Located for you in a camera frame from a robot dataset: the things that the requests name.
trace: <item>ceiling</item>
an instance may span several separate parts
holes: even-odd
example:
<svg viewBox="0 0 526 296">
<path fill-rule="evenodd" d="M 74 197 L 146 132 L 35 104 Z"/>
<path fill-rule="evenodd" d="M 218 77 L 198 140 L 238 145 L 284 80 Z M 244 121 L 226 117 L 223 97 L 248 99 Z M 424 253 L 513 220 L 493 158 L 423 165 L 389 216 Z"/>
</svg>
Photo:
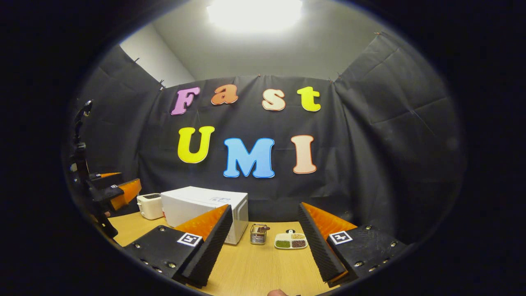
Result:
<svg viewBox="0 0 526 296">
<path fill-rule="evenodd" d="M 329 0 L 302 0 L 301 18 L 272 33 L 235 33 L 211 23 L 212 0 L 192 0 L 153 25 L 196 80 L 243 75 L 336 79 L 382 25 Z"/>
</svg>

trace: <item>blue letter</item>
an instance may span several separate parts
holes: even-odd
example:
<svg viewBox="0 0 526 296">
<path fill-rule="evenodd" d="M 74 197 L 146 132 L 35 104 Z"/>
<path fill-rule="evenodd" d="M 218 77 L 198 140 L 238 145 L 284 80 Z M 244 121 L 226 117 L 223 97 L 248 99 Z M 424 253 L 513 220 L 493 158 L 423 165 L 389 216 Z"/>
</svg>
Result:
<svg viewBox="0 0 526 296">
<path fill-rule="evenodd" d="M 270 151 L 272 146 L 274 146 L 274 140 L 269 138 L 258 139 L 250 154 L 245 148 L 245 145 L 243 145 L 241 139 L 226 139 L 225 145 L 228 147 L 227 170 L 223 172 L 225 177 L 239 177 L 236 163 L 239 164 L 245 177 L 250 175 L 250 171 L 254 164 L 256 164 L 256 169 L 254 170 L 254 173 L 252 173 L 254 177 L 274 177 L 274 171 L 272 170 L 270 163 Z"/>
</svg>

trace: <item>orange letter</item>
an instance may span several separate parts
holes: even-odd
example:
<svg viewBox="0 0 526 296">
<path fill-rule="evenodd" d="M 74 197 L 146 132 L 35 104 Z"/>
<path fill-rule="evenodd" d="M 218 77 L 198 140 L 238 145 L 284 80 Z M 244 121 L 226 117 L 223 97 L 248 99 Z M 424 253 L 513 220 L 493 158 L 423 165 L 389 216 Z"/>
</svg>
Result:
<svg viewBox="0 0 526 296">
<path fill-rule="evenodd" d="M 316 171 L 316 166 L 312 164 L 310 153 L 310 143 L 314 138 L 309 135 L 293 136 L 290 140 L 296 146 L 296 166 L 292 169 L 296 174 L 310 174 Z"/>
<path fill-rule="evenodd" d="M 220 105 L 222 103 L 232 104 L 237 101 L 237 86 L 227 84 L 216 89 L 216 94 L 212 97 L 213 105 Z"/>
<path fill-rule="evenodd" d="M 280 111 L 285 109 L 285 94 L 282 90 L 273 90 L 271 88 L 263 92 L 264 100 L 261 102 L 265 110 Z"/>
</svg>

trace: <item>white microwave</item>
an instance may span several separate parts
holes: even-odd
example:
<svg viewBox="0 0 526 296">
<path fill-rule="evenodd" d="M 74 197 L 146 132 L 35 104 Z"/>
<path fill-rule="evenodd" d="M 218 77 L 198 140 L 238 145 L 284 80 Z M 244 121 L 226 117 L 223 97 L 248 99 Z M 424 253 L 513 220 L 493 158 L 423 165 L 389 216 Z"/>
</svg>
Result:
<svg viewBox="0 0 526 296">
<path fill-rule="evenodd" d="M 247 193 L 189 186 L 161 192 L 160 195 L 166 222 L 171 227 L 225 204 L 232 206 L 232 226 L 225 243 L 237 244 L 248 225 Z"/>
</svg>

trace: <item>table surface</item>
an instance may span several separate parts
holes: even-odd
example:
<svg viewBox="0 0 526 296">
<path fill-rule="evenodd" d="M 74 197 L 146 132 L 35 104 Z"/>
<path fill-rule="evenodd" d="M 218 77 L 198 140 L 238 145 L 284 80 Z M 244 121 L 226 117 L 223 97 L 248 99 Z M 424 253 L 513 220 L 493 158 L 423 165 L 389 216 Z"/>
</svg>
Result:
<svg viewBox="0 0 526 296">
<path fill-rule="evenodd" d="M 158 225 L 168 226 L 164 217 L 148 220 L 140 213 L 109 218 L 119 234 L 115 241 L 126 246 Z M 264 223 L 270 227 L 264 245 L 250 243 L 250 227 Z M 303 233 L 299 222 L 249 222 L 237 245 L 224 244 L 208 284 L 202 292 L 223 296 L 266 296 L 274 289 L 282 289 L 290 296 L 310 296 L 336 289 L 329 288 L 321 279 L 309 246 L 297 250 L 274 247 L 274 237 L 294 229 Z"/>
</svg>

